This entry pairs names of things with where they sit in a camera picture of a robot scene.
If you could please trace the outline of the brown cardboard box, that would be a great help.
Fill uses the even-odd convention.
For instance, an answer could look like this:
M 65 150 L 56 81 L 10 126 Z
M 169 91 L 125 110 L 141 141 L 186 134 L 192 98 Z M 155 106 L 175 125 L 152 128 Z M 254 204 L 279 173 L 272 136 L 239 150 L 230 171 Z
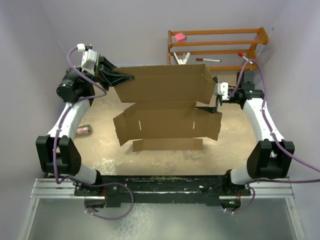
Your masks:
M 222 113 L 196 108 L 209 104 L 216 83 L 205 64 L 119 67 L 134 76 L 114 89 L 128 107 L 113 120 L 120 145 L 132 149 L 202 150 L 203 138 L 216 141 Z

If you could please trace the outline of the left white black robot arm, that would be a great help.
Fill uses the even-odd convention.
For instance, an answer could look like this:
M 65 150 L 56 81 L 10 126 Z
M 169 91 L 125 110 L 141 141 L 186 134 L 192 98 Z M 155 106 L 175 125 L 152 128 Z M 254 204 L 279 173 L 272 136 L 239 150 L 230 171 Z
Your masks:
M 99 171 L 82 162 L 74 140 L 77 129 L 85 113 L 98 98 L 94 87 L 98 87 L 101 97 L 109 88 L 134 80 L 134 76 L 116 72 L 116 67 L 105 57 L 83 57 L 82 65 L 71 65 L 57 88 L 57 94 L 65 101 L 65 107 L 57 122 L 45 136 L 38 136 L 35 146 L 41 170 L 51 174 L 57 184 L 69 178 L 84 184 L 91 196 L 103 191 Z

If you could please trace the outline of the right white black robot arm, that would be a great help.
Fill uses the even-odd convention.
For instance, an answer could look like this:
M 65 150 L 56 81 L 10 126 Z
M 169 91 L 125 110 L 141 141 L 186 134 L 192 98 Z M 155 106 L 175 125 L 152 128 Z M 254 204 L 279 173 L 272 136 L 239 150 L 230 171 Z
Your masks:
M 287 177 L 292 158 L 280 148 L 293 154 L 295 145 L 291 141 L 286 141 L 277 130 L 267 104 L 264 102 L 264 92 L 255 89 L 253 73 L 245 72 L 240 77 L 239 86 L 231 99 L 227 97 L 235 88 L 227 82 L 218 82 L 217 76 L 212 79 L 216 83 L 214 89 L 216 104 L 214 107 L 199 106 L 198 108 L 209 113 L 217 113 L 218 107 L 223 103 L 240 105 L 250 120 L 257 141 L 246 165 L 226 172 L 229 179 L 222 183 L 223 192 L 228 196 L 233 196 L 240 190 L 240 185 L 250 181 Z

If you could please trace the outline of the brown-capped white marker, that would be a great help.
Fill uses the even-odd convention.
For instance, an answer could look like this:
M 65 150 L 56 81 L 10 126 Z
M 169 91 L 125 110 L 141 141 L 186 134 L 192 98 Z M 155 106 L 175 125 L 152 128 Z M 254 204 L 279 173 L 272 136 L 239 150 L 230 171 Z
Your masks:
M 211 58 L 196 58 L 196 61 L 198 62 L 206 61 L 206 62 L 216 62 L 216 63 L 221 62 L 220 59 L 211 59 Z

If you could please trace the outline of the white clamp tool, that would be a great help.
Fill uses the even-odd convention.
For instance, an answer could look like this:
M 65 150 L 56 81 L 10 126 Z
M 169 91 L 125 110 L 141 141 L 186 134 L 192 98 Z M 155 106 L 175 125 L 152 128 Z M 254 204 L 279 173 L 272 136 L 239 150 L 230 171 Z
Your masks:
M 183 58 L 179 58 L 176 52 L 173 53 L 174 59 L 178 65 L 186 65 L 190 55 L 190 52 L 183 53 Z

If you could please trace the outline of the red-capped white marker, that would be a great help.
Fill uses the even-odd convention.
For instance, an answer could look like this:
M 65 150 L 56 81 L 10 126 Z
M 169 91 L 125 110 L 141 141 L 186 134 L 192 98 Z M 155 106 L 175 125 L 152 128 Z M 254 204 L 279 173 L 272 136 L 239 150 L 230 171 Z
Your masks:
M 248 61 L 251 65 L 253 65 L 254 63 L 252 61 L 250 61 L 246 56 L 244 56 L 241 52 L 239 52 L 237 54 L 239 57 L 243 58 L 244 60 Z

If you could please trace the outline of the small pink green object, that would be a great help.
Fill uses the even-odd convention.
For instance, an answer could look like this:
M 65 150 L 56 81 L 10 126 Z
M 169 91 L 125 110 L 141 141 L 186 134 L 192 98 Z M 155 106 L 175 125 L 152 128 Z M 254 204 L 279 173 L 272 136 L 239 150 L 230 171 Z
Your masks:
M 90 135 L 92 134 L 93 130 L 92 130 L 92 126 L 90 124 L 85 124 L 82 126 L 79 126 L 76 130 L 76 136 L 80 137 L 80 136 L 84 136 L 84 135 Z

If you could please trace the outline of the wooden three-tier rack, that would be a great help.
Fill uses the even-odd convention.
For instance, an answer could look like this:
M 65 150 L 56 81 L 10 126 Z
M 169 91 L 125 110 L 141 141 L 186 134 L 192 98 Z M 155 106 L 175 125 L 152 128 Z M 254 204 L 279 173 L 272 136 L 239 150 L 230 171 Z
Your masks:
M 184 33 L 186 41 L 177 43 L 174 36 Z M 240 71 L 244 62 L 238 53 L 248 59 L 257 60 L 258 45 L 267 45 L 268 34 L 263 27 L 243 29 L 168 31 L 168 65 L 177 64 L 174 52 L 182 59 L 183 53 L 190 52 L 188 64 L 205 63 L 211 71 Z M 196 61 L 196 58 L 221 60 L 221 62 Z

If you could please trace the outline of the pink eraser block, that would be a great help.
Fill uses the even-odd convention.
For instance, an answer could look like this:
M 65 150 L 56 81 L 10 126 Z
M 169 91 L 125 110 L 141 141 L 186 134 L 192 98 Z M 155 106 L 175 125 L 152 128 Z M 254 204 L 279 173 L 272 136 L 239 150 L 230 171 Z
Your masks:
M 179 32 L 174 35 L 174 40 L 176 43 L 182 43 L 185 42 L 187 39 L 187 36 L 183 32 Z

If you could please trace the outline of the aluminium extrusion frame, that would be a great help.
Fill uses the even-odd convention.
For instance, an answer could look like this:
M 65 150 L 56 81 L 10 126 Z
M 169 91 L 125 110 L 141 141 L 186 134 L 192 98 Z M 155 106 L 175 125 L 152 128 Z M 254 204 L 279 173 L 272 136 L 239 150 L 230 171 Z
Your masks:
M 124 204 L 101 215 L 129 214 L 105 220 L 85 211 L 69 180 L 35 180 L 21 240 L 303 240 L 292 187 L 257 183 L 241 197 L 244 210 L 231 214 L 203 204 Z

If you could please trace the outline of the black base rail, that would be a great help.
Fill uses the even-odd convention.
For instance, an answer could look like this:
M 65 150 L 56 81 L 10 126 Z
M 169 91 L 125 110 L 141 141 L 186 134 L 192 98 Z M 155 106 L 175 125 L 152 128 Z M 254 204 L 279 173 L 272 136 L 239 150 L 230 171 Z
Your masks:
M 239 207 L 240 197 L 251 195 L 244 185 L 224 175 L 103 175 L 101 187 L 75 183 L 75 196 L 95 207 L 121 204 L 204 204 Z

